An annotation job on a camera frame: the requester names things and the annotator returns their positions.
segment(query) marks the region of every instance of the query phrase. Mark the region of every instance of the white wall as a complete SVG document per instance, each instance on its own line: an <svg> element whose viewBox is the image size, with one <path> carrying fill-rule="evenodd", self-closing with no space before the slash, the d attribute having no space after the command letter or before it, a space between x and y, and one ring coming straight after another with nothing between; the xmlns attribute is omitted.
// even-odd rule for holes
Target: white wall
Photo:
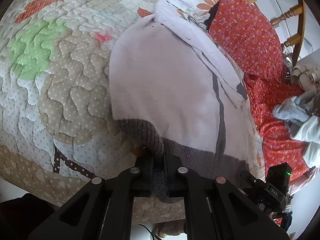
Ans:
<svg viewBox="0 0 320 240"><path fill-rule="evenodd" d="M0 178L0 203L10 199L22 197L26 193L28 192L22 188L19 188Z"/></svg>
<svg viewBox="0 0 320 240"><path fill-rule="evenodd" d="M298 0L258 0L256 3L267 19L271 20L288 11L298 3ZM306 7L306 11L305 39L300 52L301 58L320 48L320 26L308 7ZM297 28L298 17L291 17L282 21L278 27L275 27L275 30L280 42L283 43L287 38L297 33Z"/></svg>
<svg viewBox="0 0 320 240"><path fill-rule="evenodd" d="M320 174L300 191L294 194L292 199L292 224L288 233L296 232L294 239L305 230L320 205Z"/></svg>

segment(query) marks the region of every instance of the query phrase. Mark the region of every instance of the wooden chair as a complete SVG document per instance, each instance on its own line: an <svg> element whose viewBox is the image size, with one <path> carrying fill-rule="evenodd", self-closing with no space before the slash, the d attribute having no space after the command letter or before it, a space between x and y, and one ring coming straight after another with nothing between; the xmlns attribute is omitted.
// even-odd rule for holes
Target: wooden chair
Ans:
<svg viewBox="0 0 320 240"><path fill-rule="evenodd" d="M257 0L247 0L249 3L255 3ZM284 14L280 15L277 18L274 18L270 21L272 26L278 25L281 21L286 20L293 16L299 16L298 19L298 31L295 35L288 38L284 45L286 47L294 46L293 54L292 54L292 64L293 66L296 65L299 54L302 47L303 37L304 37L304 29L306 23L306 7L305 2L303 0L298 0L298 4L291 7L289 11L285 12Z"/></svg>

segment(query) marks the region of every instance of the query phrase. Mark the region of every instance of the black cable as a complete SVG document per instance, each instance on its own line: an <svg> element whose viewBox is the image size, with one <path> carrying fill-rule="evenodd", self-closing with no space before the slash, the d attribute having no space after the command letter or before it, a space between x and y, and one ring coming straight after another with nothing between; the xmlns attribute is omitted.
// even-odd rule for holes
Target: black cable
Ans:
<svg viewBox="0 0 320 240"><path fill-rule="evenodd" d="M144 227L146 230L148 230L148 232L150 233L150 235L152 236L152 239L153 240L155 240L155 236L151 233L151 231L146 227L146 226L144 226L144 225L142 225L142 224L138 224L139 226L142 226L142 227Z"/></svg>

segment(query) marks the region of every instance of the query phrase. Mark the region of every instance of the metal screw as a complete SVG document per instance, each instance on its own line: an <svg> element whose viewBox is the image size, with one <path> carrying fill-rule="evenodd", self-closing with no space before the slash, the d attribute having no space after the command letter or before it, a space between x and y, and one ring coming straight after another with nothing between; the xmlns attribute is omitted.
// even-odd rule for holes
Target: metal screw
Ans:
<svg viewBox="0 0 320 240"><path fill-rule="evenodd" d="M180 167L180 168L178 168L178 172L179 173L187 173L188 172L188 169L186 168L186 167Z"/></svg>
<svg viewBox="0 0 320 240"><path fill-rule="evenodd" d="M99 177L95 177L92 179L92 183L95 184L95 185L98 185L102 182L102 179L99 178Z"/></svg>
<svg viewBox="0 0 320 240"><path fill-rule="evenodd" d="M137 173L139 173L139 172L140 172L140 169L137 168L137 167L132 167L132 168L130 169L130 173L132 173L132 174L137 174Z"/></svg>

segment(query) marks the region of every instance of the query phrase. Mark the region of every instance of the polka dot fabric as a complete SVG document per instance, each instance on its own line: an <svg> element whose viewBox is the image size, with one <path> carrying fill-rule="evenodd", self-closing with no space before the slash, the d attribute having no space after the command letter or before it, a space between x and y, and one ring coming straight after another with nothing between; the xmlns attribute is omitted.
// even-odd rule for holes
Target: polka dot fabric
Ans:
<svg viewBox="0 0 320 240"><path fill-rule="evenodd" d="M220 0L209 35L245 73L282 83L282 52L276 31L246 0Z"/></svg>
<svg viewBox="0 0 320 240"><path fill-rule="evenodd" d="M1 178L61 206L90 178L134 165L139 144L112 118L108 64L117 38L156 1L12 2L0 21ZM134 201L133 223L184 218L183 201Z"/></svg>

